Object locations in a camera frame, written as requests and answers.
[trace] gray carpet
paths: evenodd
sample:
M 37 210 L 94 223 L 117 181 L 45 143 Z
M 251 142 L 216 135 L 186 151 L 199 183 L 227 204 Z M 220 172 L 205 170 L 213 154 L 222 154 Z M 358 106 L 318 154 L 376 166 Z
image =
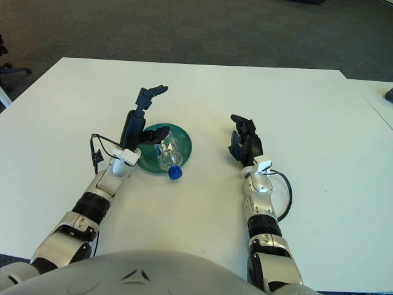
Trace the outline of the gray carpet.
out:
M 33 70 L 1 79 L 14 100 L 61 57 L 80 57 L 339 69 L 393 81 L 392 20 L 393 6 L 379 0 L 1 0 L 10 53 L 0 63 Z

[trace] plastic bottle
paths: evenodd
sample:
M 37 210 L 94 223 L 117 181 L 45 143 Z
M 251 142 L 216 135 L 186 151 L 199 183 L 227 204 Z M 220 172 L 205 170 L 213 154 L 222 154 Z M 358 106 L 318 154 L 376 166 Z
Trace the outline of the plastic bottle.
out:
M 164 138 L 160 144 L 155 145 L 155 152 L 157 153 L 158 162 L 162 170 L 168 171 L 168 176 L 172 180 L 178 179 L 182 176 L 183 157 L 179 152 L 178 143 L 169 132 L 168 136 Z

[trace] chair leg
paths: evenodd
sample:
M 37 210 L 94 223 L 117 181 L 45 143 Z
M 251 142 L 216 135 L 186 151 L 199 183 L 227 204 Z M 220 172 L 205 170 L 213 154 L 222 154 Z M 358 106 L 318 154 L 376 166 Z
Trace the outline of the chair leg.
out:
M 18 72 L 26 72 L 28 74 L 32 73 L 31 69 L 28 68 L 19 68 L 19 69 L 0 69 L 0 74 L 11 74 L 11 73 L 18 73 Z

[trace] robotic hand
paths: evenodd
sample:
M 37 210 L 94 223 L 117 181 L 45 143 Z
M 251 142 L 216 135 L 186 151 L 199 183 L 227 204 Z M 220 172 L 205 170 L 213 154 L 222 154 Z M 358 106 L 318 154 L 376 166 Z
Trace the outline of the robotic hand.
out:
M 3 267 L 0 271 L 0 291 L 21 281 L 64 267 L 76 261 L 89 258 L 90 242 L 94 241 L 99 224 L 106 215 L 113 198 L 124 179 L 133 171 L 141 156 L 139 144 L 156 144 L 169 133 L 169 127 L 144 132 L 146 120 L 144 111 L 152 104 L 153 97 L 166 92 L 168 87 L 158 86 L 152 89 L 142 88 L 137 108 L 128 113 L 123 128 L 120 144 L 93 134 L 90 140 L 91 156 L 96 176 L 75 207 L 67 212 L 48 237 L 41 243 L 30 264 L 17 262 Z M 111 157 L 106 169 L 98 173 L 98 162 L 103 160 L 101 151 L 94 151 L 93 138 L 101 138 L 113 143 Z
M 289 211 L 292 198 L 286 212 L 279 218 L 271 203 L 273 186 L 268 177 L 283 174 L 270 170 L 271 159 L 263 155 L 253 121 L 237 115 L 232 115 L 231 119 L 236 123 L 238 132 L 232 133 L 229 151 L 244 167 L 240 175 L 244 178 L 244 212 L 250 238 L 248 281 L 266 293 L 287 284 L 302 285 L 300 272 L 278 226 L 278 221 Z

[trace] white table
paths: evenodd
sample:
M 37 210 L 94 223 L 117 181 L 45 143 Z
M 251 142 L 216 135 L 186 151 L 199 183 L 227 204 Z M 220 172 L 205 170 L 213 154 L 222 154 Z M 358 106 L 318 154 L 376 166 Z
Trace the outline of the white table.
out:
M 348 83 L 393 130 L 393 103 L 385 99 L 385 93 L 393 88 L 393 82 L 348 80 Z
M 147 126 L 193 140 L 180 181 L 137 168 L 101 224 L 98 254 L 196 254 L 246 277 L 247 225 L 230 114 L 252 118 L 294 189 L 280 222 L 305 284 L 393 289 L 393 132 L 339 71 L 63 58 L 0 115 L 0 253 L 31 257 L 93 177 L 88 140 L 118 140 L 141 87 L 168 85 Z M 274 182 L 276 210 L 286 191 Z

